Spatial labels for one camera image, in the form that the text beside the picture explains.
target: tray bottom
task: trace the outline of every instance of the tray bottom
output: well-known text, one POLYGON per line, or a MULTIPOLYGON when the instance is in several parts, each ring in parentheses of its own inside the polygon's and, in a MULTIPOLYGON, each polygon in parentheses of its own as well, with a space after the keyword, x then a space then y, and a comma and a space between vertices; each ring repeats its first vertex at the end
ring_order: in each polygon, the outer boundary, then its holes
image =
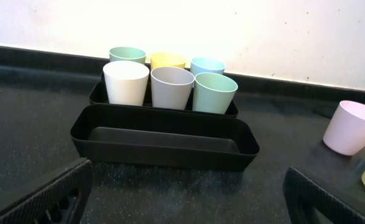
POLYGON ((239 153, 238 145, 231 139, 158 133, 119 128, 97 127, 91 131, 89 141, 116 142, 142 146, 176 147, 217 152, 239 153))

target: speckled black surface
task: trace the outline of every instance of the speckled black surface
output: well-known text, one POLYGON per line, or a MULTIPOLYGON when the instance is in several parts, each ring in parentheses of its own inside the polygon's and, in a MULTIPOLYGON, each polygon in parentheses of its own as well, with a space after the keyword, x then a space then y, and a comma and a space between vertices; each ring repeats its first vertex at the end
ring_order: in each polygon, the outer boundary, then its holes
MULTIPOLYGON (((0 194, 78 158, 70 128, 97 76, 0 68, 0 194)), ((290 223, 282 193, 295 165, 365 202, 365 149, 353 157, 321 141, 335 101, 238 92, 238 119, 261 147, 243 173, 94 163, 82 223, 290 223)))

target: green cup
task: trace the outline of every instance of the green cup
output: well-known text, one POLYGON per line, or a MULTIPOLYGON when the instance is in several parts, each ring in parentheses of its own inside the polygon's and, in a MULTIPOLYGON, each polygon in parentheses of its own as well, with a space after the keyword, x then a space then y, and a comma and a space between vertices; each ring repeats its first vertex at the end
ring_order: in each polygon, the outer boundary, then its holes
POLYGON ((224 75, 199 73, 195 77, 193 110, 225 114, 236 90, 238 84, 224 75))
POLYGON ((146 53, 134 47, 115 47, 109 51, 110 62, 128 60, 145 65, 146 53))

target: black tray holding cups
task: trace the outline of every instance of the black tray holding cups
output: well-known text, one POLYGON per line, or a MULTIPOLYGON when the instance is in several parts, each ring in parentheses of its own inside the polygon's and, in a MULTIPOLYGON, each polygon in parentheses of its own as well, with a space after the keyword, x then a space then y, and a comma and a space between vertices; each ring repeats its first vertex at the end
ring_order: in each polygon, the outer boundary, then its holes
POLYGON ((238 119, 138 106, 87 106, 70 134, 92 161, 242 171, 259 152, 238 119))
MULTIPOLYGON (((105 80, 102 78, 99 83, 95 85, 93 88, 91 94, 90 94, 90 104, 96 104, 96 103, 106 103, 109 104, 108 99, 108 92, 106 91, 106 84, 105 80)), ((189 99, 187 101, 187 105, 185 107, 185 110, 175 110, 175 109, 165 109, 165 108, 155 108, 158 110, 169 110, 169 111, 184 111, 188 113, 196 113, 196 114, 211 114, 211 115, 217 115, 217 116, 224 116, 224 117, 230 117, 235 118, 238 116, 238 108, 234 104, 233 100, 231 101, 231 104, 229 104, 228 109, 226 110, 225 114, 216 114, 216 113, 205 113, 205 112, 199 112, 199 111, 192 111, 193 106, 193 89, 190 92, 189 99)), ((154 108, 152 106, 152 87, 150 82, 148 82, 144 97, 144 104, 142 107, 145 108, 154 108)))

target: cup rim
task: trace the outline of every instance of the cup rim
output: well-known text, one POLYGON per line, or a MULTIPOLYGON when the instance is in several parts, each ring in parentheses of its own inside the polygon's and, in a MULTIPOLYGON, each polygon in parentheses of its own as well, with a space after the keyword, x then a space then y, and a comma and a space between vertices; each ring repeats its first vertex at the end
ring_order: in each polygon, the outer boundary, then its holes
POLYGON ((135 60, 135 59, 140 59, 140 58, 144 58, 144 57, 146 57, 146 52, 144 52, 143 50, 141 50, 141 49, 139 49, 139 48, 136 48, 136 47, 128 47, 128 46, 113 47, 113 48, 111 48, 111 49, 109 50, 109 54, 110 54, 110 55, 112 55, 113 57, 117 57, 117 58, 121 58, 121 59, 126 59, 126 60, 135 60), (132 58, 132 57, 128 57, 128 58, 126 58, 126 57, 116 56, 115 54, 112 54, 112 53, 111 53, 111 51, 112 51, 113 49, 118 49, 118 48, 130 48, 130 49, 140 50, 141 52, 143 52, 143 53, 144 53, 144 56, 142 56, 142 57, 134 57, 134 58, 132 58))
MULTIPOLYGON (((173 65, 183 65, 183 64, 187 63, 187 59, 183 55, 174 53, 174 52, 154 52, 154 53, 152 53, 152 55, 150 55, 150 59, 153 60, 153 55, 156 55, 156 54, 169 54, 169 55, 180 57, 183 60, 183 63, 173 63, 173 65)), ((154 60, 164 63, 163 60, 157 60, 157 59, 154 59, 154 60)))
POLYGON ((191 64, 196 65, 197 67, 204 68, 203 66, 200 66, 200 65, 198 65, 197 63, 195 63, 195 62, 193 61, 194 59, 197 59, 197 58, 205 58, 205 59, 208 59, 208 60, 212 60, 212 61, 214 61, 214 62, 221 63, 221 64, 224 66, 224 68, 222 68, 222 69, 210 69, 210 68, 206 68, 206 69, 214 70, 214 71, 221 71, 221 70, 225 70, 225 68, 226 68, 226 65, 225 65, 225 63, 224 63, 224 62, 222 62, 222 61, 220 61, 220 60, 217 60, 217 59, 214 59, 214 58, 210 58, 210 57, 194 57, 194 58, 192 58, 192 60, 190 61, 190 63, 191 63, 191 64))
POLYGON ((128 61, 128 60, 119 60, 119 61, 114 61, 114 62, 108 62, 106 65, 104 65, 103 66, 103 68, 102 68, 102 71, 103 71, 103 74, 104 74, 104 76, 107 76, 107 77, 111 77, 111 78, 115 78, 115 79, 117 79, 117 80, 139 80, 139 79, 141 79, 141 78, 145 78, 145 77, 148 77, 149 76, 149 68, 148 67, 146 67, 145 65, 143 65, 143 64, 141 64, 141 63, 138 63, 138 62, 133 62, 133 61, 128 61), (145 69, 145 74, 146 75, 144 75, 144 76, 141 76, 141 77, 137 77, 137 78, 119 78, 119 77, 115 77, 115 76, 112 76, 112 75, 109 75, 109 74, 106 74, 106 72, 105 72, 105 67, 108 67, 109 66, 109 64, 116 64, 116 63, 131 63, 131 64, 133 64, 133 63, 136 63, 136 64, 138 64, 138 66, 139 67, 145 67, 146 69, 145 69))
POLYGON ((364 108, 365 108, 365 104, 363 104, 363 103, 358 103, 358 102, 351 101, 351 100, 342 100, 342 101, 340 101, 340 103, 339 103, 339 106, 340 106, 342 109, 344 109, 345 111, 347 111, 349 114, 351 114, 351 115, 353 115, 353 116, 355 116, 355 117, 357 117, 357 118, 362 119, 362 120, 364 120, 364 121, 365 121, 365 118, 363 118, 362 116, 358 116, 358 115, 356 115, 356 114, 352 113, 352 112, 351 112, 351 111, 350 111, 347 107, 344 107, 344 105, 343 105, 343 103, 344 103, 344 102, 355 103, 355 104, 360 105, 360 106, 362 106, 362 107, 364 107, 364 108))
POLYGON ((238 84, 237 84, 237 83, 236 83, 236 82, 235 82, 232 78, 229 78, 229 77, 226 77, 226 76, 224 76, 224 75, 221 75, 221 74, 218 74, 218 73, 214 73, 214 72, 201 72, 201 73, 197 74, 197 75, 195 76, 195 82, 196 82, 197 84, 201 85, 202 87, 204 87, 204 88, 208 89, 208 90, 216 91, 216 92, 218 92, 218 93, 232 93, 232 92, 234 92, 234 91, 238 90, 238 84), (200 74, 204 74, 204 73, 210 73, 210 74, 212 74, 212 75, 223 76, 223 77, 225 77, 225 78, 227 78, 227 79, 231 80, 231 81, 232 81, 232 82, 236 85, 236 88, 235 88, 234 90, 230 90, 230 91, 221 91, 221 90, 214 90, 214 89, 212 89, 212 88, 208 88, 207 86, 204 86, 203 84, 201 84, 201 83, 197 80, 197 76, 198 76, 198 75, 200 75, 200 74))
POLYGON ((195 76, 192 74, 192 72, 189 72, 188 70, 185 70, 183 68, 178 68, 178 67, 173 67, 173 66, 162 66, 162 67, 157 67, 155 69, 153 69, 152 71, 150 71, 150 77, 151 78, 154 78, 155 80, 161 82, 161 83, 164 83, 164 84, 168 84, 168 85, 174 85, 174 86, 184 86, 184 85, 189 85, 189 84, 192 84, 194 81, 195 81, 195 76), (162 80, 159 80, 158 78, 154 77, 153 76, 153 71, 156 70, 156 69, 161 69, 161 68, 172 68, 172 69, 179 69, 179 70, 183 70, 187 73, 189 73, 192 77, 193 77, 193 80, 191 82, 188 82, 188 83, 183 83, 183 84, 174 84, 174 83, 168 83, 168 82, 165 82, 165 81, 162 81, 162 80))

